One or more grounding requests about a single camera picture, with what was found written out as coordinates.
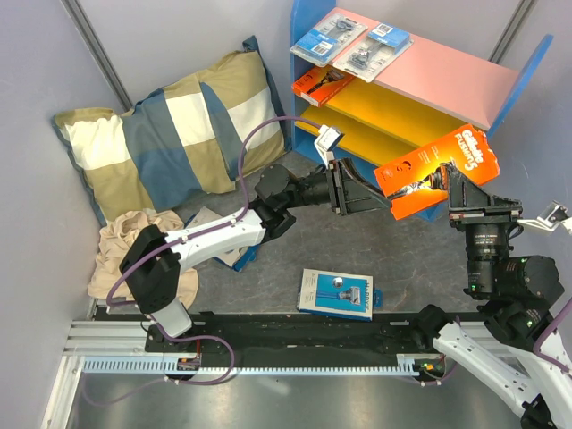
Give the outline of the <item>small orange razor box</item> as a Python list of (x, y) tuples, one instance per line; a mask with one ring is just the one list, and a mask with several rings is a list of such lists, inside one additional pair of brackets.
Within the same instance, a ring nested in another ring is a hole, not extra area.
[(374, 170), (391, 201), (395, 219), (415, 215), (447, 199), (446, 169), (455, 167), (478, 185), (496, 178), (500, 167), (486, 134), (465, 124), (455, 131)]

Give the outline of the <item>orange Gillette Fusion5 box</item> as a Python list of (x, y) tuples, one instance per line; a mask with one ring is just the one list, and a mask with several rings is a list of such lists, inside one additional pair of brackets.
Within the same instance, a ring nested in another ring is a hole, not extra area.
[(292, 90), (297, 97), (312, 106), (321, 107), (354, 79), (353, 75), (331, 65), (323, 68), (315, 66), (292, 84)]

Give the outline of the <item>white blue razor box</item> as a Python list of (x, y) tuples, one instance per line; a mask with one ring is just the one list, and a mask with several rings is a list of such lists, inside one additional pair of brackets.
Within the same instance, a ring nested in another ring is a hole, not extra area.
[(265, 229), (253, 210), (240, 220), (240, 211), (222, 217), (203, 207), (185, 229), (187, 235), (200, 232), (189, 239), (179, 250), (181, 271), (184, 273), (212, 257), (243, 247), (254, 246), (262, 241)]

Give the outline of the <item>clear blister razor pack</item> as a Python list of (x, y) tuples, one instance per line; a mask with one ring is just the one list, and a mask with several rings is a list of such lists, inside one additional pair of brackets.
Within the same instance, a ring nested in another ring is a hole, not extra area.
[(380, 22), (358, 45), (336, 60), (333, 67), (371, 83), (413, 43), (407, 31)]
[(344, 13), (330, 13), (302, 36), (290, 52), (318, 67), (325, 67), (368, 27)]

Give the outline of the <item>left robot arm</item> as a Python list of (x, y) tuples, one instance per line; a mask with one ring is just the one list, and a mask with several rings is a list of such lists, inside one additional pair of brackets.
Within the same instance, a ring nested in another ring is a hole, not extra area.
[(349, 158), (333, 159), (305, 177), (286, 167), (266, 167), (245, 208), (196, 227), (162, 232), (144, 228), (120, 264), (139, 311), (151, 317), (177, 351), (196, 341), (189, 313), (177, 297), (179, 278), (222, 253), (280, 238), (295, 222), (292, 208), (328, 205), (338, 215), (391, 208), (391, 201), (368, 182)]

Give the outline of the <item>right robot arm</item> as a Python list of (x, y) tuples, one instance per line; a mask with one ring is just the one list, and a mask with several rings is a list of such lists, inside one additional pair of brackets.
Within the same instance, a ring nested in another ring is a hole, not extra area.
[(411, 345), (437, 351), (485, 384), (519, 417), (524, 428), (571, 426), (571, 356), (551, 307), (563, 294), (549, 257), (512, 256), (509, 242), (525, 229), (520, 201), (487, 193), (454, 164), (426, 177), (431, 190), (448, 194), (450, 225), (466, 237), (467, 288), (479, 301), (484, 328), (514, 356), (519, 372), (474, 341), (434, 305), (409, 329)]

